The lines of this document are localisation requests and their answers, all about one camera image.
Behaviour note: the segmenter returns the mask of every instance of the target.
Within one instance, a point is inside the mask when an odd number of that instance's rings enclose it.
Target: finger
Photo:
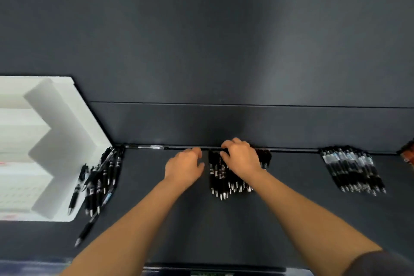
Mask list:
[[[224,162],[228,166],[229,165],[229,162],[230,162],[230,156],[226,152],[224,152],[224,151],[221,151],[220,152],[220,156],[221,156],[221,158],[223,158]]]
[[[223,144],[221,145],[221,148],[229,148],[231,145],[233,145],[234,142],[230,141],[230,140],[225,140],[223,142]]]
[[[193,147],[191,149],[191,151],[193,151],[194,153],[196,153],[197,156],[198,156],[198,158],[202,158],[203,153],[201,152],[201,148],[199,148],[199,147]]]
[[[197,169],[200,172],[200,174],[204,171],[204,166],[205,166],[205,163],[200,163],[198,165]]]

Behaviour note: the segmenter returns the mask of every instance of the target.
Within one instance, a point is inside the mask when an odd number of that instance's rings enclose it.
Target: pile of pens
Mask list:
[[[414,139],[404,145],[398,152],[404,161],[414,168]]]
[[[85,213],[87,216],[90,216],[91,219],[80,233],[76,240],[75,247],[77,247],[89,234],[104,206],[106,206],[113,195],[114,190],[118,185],[124,151],[124,146],[107,148],[102,154],[96,167],[91,167],[89,172],[86,164],[82,167],[81,174],[82,171],[84,174],[88,174],[88,177],[85,177],[85,182],[82,187],[82,191],[86,190]],[[79,193],[80,185],[81,182],[76,186],[75,192],[77,191]],[[71,204],[69,205],[70,212],[71,209],[73,210],[74,208],[76,198],[75,202],[73,203],[71,201]]]
[[[372,157],[350,146],[327,147],[320,155],[336,186],[343,192],[386,193]]]
[[[266,169],[272,154],[267,150],[256,150],[259,156],[260,166]],[[220,200],[226,200],[229,195],[242,192],[251,192],[253,188],[246,184],[238,175],[236,175],[224,162],[219,151],[209,150],[208,160],[210,167],[210,189],[211,193]]]

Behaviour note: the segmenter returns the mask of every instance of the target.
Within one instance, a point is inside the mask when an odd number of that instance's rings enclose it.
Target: gray desk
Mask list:
[[[174,154],[127,150],[118,191],[80,249],[73,244],[86,222],[83,213],[70,223],[0,222],[0,259],[73,258],[163,178]],[[388,189],[384,196],[341,193],[316,154],[274,153],[270,172],[381,246],[414,260],[414,172],[397,156],[374,159]],[[255,193],[220,202],[209,194],[207,173],[174,205],[148,262],[305,267]]]

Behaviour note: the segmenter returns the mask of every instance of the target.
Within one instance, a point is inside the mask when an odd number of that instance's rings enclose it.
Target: sleeve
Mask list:
[[[414,266],[403,257],[386,251],[361,255],[351,263],[344,276],[414,276]]]

